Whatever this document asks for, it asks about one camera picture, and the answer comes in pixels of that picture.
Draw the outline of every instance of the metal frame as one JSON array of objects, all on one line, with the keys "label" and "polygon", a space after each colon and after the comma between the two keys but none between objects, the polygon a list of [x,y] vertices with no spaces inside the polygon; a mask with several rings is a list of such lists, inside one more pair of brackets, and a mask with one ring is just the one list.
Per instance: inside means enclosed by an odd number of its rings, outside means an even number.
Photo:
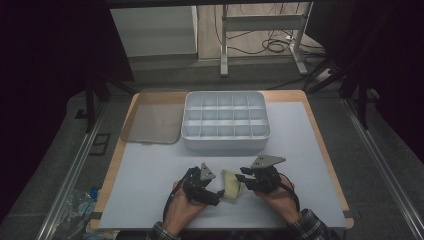
[{"label": "metal frame", "polygon": [[72,193],[81,169],[84,166],[90,147],[93,144],[94,138],[103,120],[104,112],[106,111],[108,102],[101,102],[97,110],[97,119],[91,132],[87,133],[83,143],[81,144],[78,154],[75,157],[63,183],[53,201],[53,204],[47,213],[43,225],[38,233],[37,240],[52,239],[55,233],[56,224],[59,222],[64,212],[65,202]]},{"label": "metal frame", "polygon": [[377,144],[375,143],[372,135],[367,129],[364,128],[362,123],[356,117],[358,112],[355,109],[355,105],[352,103],[352,100],[342,99],[342,103],[345,105],[346,110],[348,111],[350,118],[353,122],[353,125],[356,128],[356,131],[361,137],[371,158],[374,160],[376,168],[380,172],[380,175],[386,183],[386,186],[390,191],[393,200],[398,205],[399,210],[405,218],[405,221],[408,224],[409,228],[411,229],[412,234],[414,234],[415,239],[424,239],[423,219],[415,208],[412,200],[403,190],[399,181],[395,177],[395,174],[392,172],[389,164],[387,163],[385,157],[383,156]]},{"label": "metal frame", "polygon": [[268,30],[298,30],[294,44],[290,44],[290,52],[299,69],[299,73],[307,75],[308,70],[300,57],[299,46],[305,32],[311,7],[312,2],[308,2],[302,14],[228,17],[227,4],[222,5],[221,76],[228,76],[227,32]]}]

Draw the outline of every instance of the yellow object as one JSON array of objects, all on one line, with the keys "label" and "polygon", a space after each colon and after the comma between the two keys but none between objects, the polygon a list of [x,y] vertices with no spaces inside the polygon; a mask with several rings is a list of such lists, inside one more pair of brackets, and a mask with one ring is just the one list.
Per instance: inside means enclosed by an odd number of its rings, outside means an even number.
[{"label": "yellow object", "polygon": [[222,170],[224,175],[224,198],[236,199],[241,192],[243,185],[241,184],[237,178],[235,173],[227,170]]}]

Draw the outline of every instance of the hand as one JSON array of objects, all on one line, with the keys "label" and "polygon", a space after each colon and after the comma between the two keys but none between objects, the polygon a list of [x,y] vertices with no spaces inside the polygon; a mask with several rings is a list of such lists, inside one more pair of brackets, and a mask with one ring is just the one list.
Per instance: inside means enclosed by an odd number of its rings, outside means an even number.
[{"label": "hand", "polygon": [[[294,190],[294,184],[292,187],[292,184],[286,177],[281,175],[280,177],[284,185]],[[267,202],[274,211],[280,214],[288,224],[293,224],[302,218],[302,215],[296,209],[295,201],[286,190],[279,187],[270,193],[255,192],[255,194],[265,200],[265,202]]]},{"label": "hand", "polygon": [[[176,187],[177,183],[178,182],[174,182],[173,188]],[[206,208],[206,206],[207,204],[204,203],[199,203],[198,205],[191,204],[184,190],[180,188],[169,204],[162,228],[168,233],[178,236],[180,231],[187,226],[200,211]]]}]

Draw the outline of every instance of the sleeve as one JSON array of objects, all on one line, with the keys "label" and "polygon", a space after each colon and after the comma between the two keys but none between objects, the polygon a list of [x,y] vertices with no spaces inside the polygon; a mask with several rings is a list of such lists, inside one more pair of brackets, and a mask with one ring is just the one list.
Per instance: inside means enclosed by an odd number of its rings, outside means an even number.
[{"label": "sleeve", "polygon": [[339,237],[332,234],[331,230],[312,212],[304,209],[300,212],[302,218],[290,225],[296,239],[299,240],[338,240]]},{"label": "sleeve", "polygon": [[163,229],[162,222],[156,222],[152,230],[147,233],[146,240],[181,240],[181,238],[171,235]]}]

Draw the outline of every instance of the floor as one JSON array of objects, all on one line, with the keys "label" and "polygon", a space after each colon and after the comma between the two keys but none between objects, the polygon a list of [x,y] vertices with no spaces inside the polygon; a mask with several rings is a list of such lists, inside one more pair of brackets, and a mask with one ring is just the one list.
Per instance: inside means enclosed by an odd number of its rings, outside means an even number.
[{"label": "floor", "polygon": [[[199,91],[301,89],[305,83],[291,57],[232,58],[227,78],[220,77],[219,61],[214,60],[216,56],[205,58],[209,60],[197,61],[184,57],[133,58],[130,62],[136,82],[127,84],[140,91],[166,88]],[[312,59],[311,66],[318,62],[319,59]],[[308,99],[354,217],[355,225],[346,232],[346,239],[419,239],[413,235],[378,165],[339,98],[337,90],[340,84],[335,82],[314,94],[308,94]],[[97,131],[98,134],[110,136],[108,145],[103,149],[91,146],[91,154],[84,160],[71,188],[74,194],[87,193],[93,186],[101,188],[124,123],[131,96],[113,85],[108,85],[108,88],[112,97],[105,106]],[[4,219],[0,227],[0,239],[29,240],[39,236],[62,183],[80,151],[81,143],[87,137],[86,120],[75,118],[80,109],[85,109],[84,93],[68,101],[67,116],[62,127],[31,181]],[[405,195],[418,214],[424,215],[423,164],[381,118],[373,104],[368,105],[367,113],[368,132]],[[63,207],[70,206],[70,203],[66,201]],[[75,228],[63,226],[59,225],[60,230],[53,239],[66,239],[75,231]]]}]

